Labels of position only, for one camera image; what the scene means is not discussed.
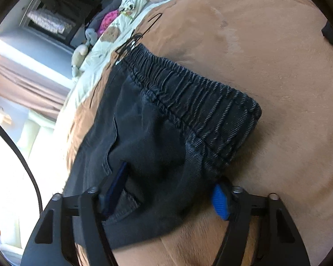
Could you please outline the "pink curtain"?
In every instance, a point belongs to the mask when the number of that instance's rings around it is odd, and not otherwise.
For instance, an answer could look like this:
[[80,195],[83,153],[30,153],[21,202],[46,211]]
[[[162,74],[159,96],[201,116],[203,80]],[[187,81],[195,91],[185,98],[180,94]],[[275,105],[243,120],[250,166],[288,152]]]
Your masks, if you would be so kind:
[[69,89],[0,55],[0,96],[55,121]]

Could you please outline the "cream bed sheet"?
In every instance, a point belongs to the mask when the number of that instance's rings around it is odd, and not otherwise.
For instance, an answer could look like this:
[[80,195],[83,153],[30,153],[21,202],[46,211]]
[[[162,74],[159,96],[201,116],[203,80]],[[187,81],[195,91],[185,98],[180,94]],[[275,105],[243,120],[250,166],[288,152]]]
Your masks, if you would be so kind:
[[114,51],[124,44],[127,39],[132,36],[132,32],[139,25],[141,20],[148,14],[148,12],[162,5],[164,2],[152,3],[149,2],[142,13],[135,19],[135,21],[107,48],[107,52],[99,55],[98,57],[90,54],[86,56],[84,62],[80,67],[80,76],[74,81],[74,86],[68,93],[68,96],[57,116],[55,130],[53,132],[53,148],[59,154],[66,153],[69,149],[71,140],[71,127],[73,125],[74,116],[78,106],[83,103],[87,96],[92,92],[100,80],[103,69],[111,59]]

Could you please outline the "floral hanging garment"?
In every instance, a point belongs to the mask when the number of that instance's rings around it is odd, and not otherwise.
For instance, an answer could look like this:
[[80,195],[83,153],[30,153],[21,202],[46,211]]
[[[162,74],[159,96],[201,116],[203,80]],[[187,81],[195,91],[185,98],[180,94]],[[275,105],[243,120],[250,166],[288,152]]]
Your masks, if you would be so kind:
[[28,12],[28,18],[41,28],[53,34],[63,34],[72,28],[70,23],[56,17],[51,11],[43,8]]

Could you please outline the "pink plush item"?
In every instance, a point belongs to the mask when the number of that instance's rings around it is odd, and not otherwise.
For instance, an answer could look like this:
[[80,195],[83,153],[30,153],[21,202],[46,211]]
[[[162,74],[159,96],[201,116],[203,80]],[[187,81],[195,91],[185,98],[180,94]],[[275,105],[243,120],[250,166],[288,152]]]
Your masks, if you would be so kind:
[[101,36],[103,32],[108,28],[108,26],[119,16],[118,10],[113,10],[111,12],[108,12],[104,18],[102,19],[100,26],[97,30],[98,36]]

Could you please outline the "dark denim pants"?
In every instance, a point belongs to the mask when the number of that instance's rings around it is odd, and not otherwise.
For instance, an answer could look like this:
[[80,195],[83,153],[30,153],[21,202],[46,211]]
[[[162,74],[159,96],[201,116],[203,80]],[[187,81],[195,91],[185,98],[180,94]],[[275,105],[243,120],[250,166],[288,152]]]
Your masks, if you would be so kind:
[[261,114],[247,94],[138,45],[113,67],[63,193],[82,194],[128,162],[103,222],[111,248],[165,235],[212,193]]

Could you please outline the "brown bed blanket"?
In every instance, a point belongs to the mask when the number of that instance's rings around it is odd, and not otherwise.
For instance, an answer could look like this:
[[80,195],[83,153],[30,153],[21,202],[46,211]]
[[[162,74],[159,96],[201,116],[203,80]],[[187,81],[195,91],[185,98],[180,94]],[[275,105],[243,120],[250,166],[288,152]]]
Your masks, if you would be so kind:
[[228,168],[250,193],[277,193],[310,263],[333,247],[333,46],[311,0],[170,0],[143,44],[254,98],[262,116]]

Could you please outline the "beige plush toy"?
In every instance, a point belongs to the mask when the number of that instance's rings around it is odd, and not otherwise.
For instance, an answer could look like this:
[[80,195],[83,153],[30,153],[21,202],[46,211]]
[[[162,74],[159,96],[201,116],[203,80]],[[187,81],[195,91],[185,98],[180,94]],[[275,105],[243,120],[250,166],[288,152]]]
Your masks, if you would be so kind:
[[85,44],[81,44],[74,50],[71,57],[71,70],[74,78],[80,75],[80,67],[88,55],[89,47]]

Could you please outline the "grey plush toy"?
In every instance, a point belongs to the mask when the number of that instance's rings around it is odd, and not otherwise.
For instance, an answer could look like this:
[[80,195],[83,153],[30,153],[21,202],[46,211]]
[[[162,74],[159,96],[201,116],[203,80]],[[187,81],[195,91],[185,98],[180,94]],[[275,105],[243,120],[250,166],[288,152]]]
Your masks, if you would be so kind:
[[96,31],[92,28],[87,28],[85,30],[85,38],[86,38],[86,45],[87,46],[93,46],[96,44],[97,40],[98,40],[98,35],[96,33]]

